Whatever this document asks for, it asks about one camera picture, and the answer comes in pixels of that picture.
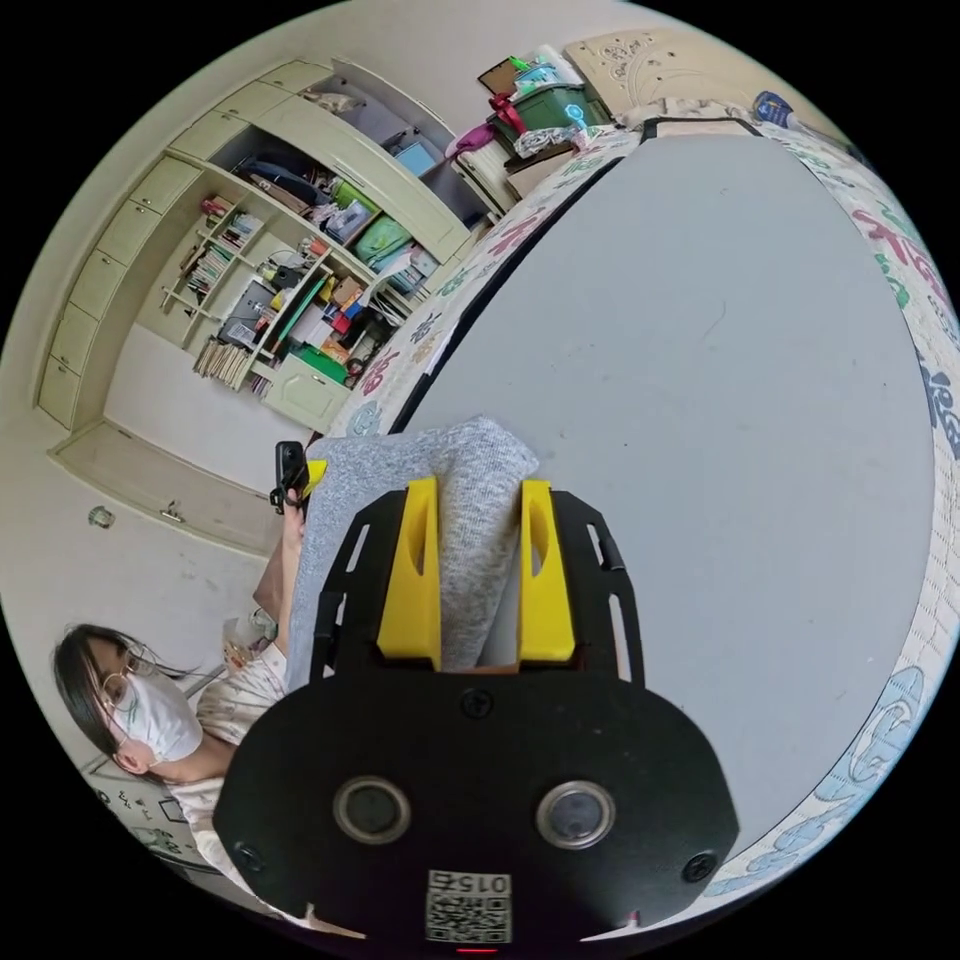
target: qr code sticker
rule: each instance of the qr code sticker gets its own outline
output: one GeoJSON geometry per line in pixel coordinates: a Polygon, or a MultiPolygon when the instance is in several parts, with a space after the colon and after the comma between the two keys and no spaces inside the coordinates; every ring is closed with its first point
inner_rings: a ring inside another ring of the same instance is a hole
{"type": "Polygon", "coordinates": [[[510,878],[504,874],[431,870],[427,940],[440,943],[509,943],[510,878]]]}

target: gray fabric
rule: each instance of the gray fabric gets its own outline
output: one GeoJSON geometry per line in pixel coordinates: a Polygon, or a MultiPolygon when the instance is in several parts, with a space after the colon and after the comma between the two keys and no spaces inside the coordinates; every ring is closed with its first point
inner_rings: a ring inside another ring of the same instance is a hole
{"type": "Polygon", "coordinates": [[[476,666],[516,550],[520,484],[539,466],[486,417],[416,434],[318,440],[327,471],[310,498],[290,616],[287,689],[310,679],[317,601],[354,516],[391,490],[436,476],[439,486],[444,670],[476,666]]]}

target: face mask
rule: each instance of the face mask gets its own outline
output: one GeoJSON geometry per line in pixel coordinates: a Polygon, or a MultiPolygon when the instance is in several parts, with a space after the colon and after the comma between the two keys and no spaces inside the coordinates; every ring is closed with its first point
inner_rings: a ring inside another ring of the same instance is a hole
{"type": "Polygon", "coordinates": [[[203,727],[187,698],[162,673],[128,676],[126,693],[117,704],[113,720],[129,739],[150,747],[155,763],[183,760],[203,740],[203,727]]]}

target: cabinet door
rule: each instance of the cabinet door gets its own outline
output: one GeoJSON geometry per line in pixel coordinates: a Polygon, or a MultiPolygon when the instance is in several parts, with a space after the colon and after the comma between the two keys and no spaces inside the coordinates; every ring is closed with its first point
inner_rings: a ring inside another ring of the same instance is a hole
{"type": "Polygon", "coordinates": [[[330,429],[350,391],[289,355],[276,372],[263,403],[318,433],[330,429]]]}
{"type": "Polygon", "coordinates": [[[113,257],[94,250],[87,257],[87,262],[73,285],[70,292],[71,302],[94,320],[99,320],[113,299],[125,270],[126,267],[113,257]]]}
{"type": "Polygon", "coordinates": [[[239,117],[241,120],[252,122],[272,107],[283,103],[290,96],[293,96],[293,94],[284,90],[281,86],[255,80],[253,83],[241,87],[236,93],[231,94],[223,103],[218,103],[216,110],[218,113],[229,114],[232,117],[239,117]]]}
{"type": "Polygon", "coordinates": [[[97,330],[97,321],[72,303],[63,309],[57,334],[53,338],[50,356],[78,376],[83,373],[90,344],[97,330]]]}
{"type": "Polygon", "coordinates": [[[97,249],[129,266],[159,222],[159,213],[128,200],[100,235],[97,249]]]}
{"type": "Polygon", "coordinates": [[[268,110],[257,126],[353,183],[441,263],[469,236],[449,207],[379,144],[302,97],[268,110]]]}
{"type": "Polygon", "coordinates": [[[51,357],[43,372],[37,403],[69,430],[73,426],[73,411],[79,389],[80,378],[55,357],[51,357]]]}
{"type": "Polygon", "coordinates": [[[303,60],[294,60],[292,63],[285,63],[276,70],[271,70],[260,78],[261,82],[269,83],[271,86],[280,87],[288,93],[300,93],[307,87],[312,87],[321,80],[333,76],[333,71],[329,67],[321,67],[316,63],[305,63],[303,60]]]}
{"type": "Polygon", "coordinates": [[[269,556],[282,518],[265,495],[200,470],[101,420],[53,451],[75,476],[185,533],[269,556]]]}
{"type": "Polygon", "coordinates": [[[157,213],[165,213],[187,187],[200,176],[197,167],[164,157],[139,183],[130,195],[157,213]]]}
{"type": "Polygon", "coordinates": [[[179,150],[198,160],[209,160],[248,126],[249,124],[239,117],[214,110],[205,113],[192,127],[187,127],[170,144],[170,149],[179,150]]]}

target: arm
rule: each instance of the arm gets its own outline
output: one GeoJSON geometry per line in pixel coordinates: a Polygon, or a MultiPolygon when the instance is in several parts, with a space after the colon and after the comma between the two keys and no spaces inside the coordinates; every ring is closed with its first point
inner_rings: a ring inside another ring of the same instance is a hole
{"type": "MultiPolygon", "coordinates": [[[[296,494],[291,490],[289,496],[294,499],[296,494]]],[[[280,548],[280,618],[277,621],[277,639],[274,640],[274,645],[284,656],[287,655],[290,642],[290,613],[293,610],[293,587],[297,582],[297,571],[300,568],[303,528],[303,511],[284,504],[283,538],[280,548]]]]}

